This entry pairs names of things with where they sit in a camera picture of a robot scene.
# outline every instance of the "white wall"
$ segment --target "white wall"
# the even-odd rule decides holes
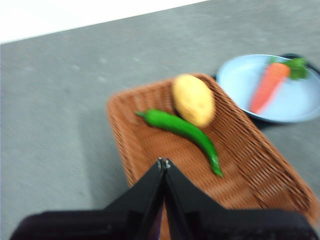
[[[204,0],[2,0],[0,41],[7,43],[198,2]]]

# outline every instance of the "green chili pepper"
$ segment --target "green chili pepper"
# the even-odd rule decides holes
[[[137,111],[135,113],[142,116],[150,126],[175,133],[195,143],[210,160],[213,172],[219,177],[223,177],[219,166],[218,154],[213,143],[210,138],[195,125],[178,116],[153,108],[146,112]]]

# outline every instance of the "carrot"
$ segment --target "carrot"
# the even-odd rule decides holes
[[[304,78],[307,74],[305,63],[303,58],[271,63],[264,71],[262,80],[253,95],[250,111],[256,114],[262,113],[288,77],[292,80]]]

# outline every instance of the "orange carrot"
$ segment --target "orange carrot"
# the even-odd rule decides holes
[[[270,64],[253,96],[250,111],[260,114],[272,101],[286,78],[289,77],[291,68],[286,64],[275,62]]]

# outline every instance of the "yellow potato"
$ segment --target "yellow potato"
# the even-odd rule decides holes
[[[172,83],[176,110],[188,122],[205,127],[216,113],[214,93],[200,79],[182,74]]]

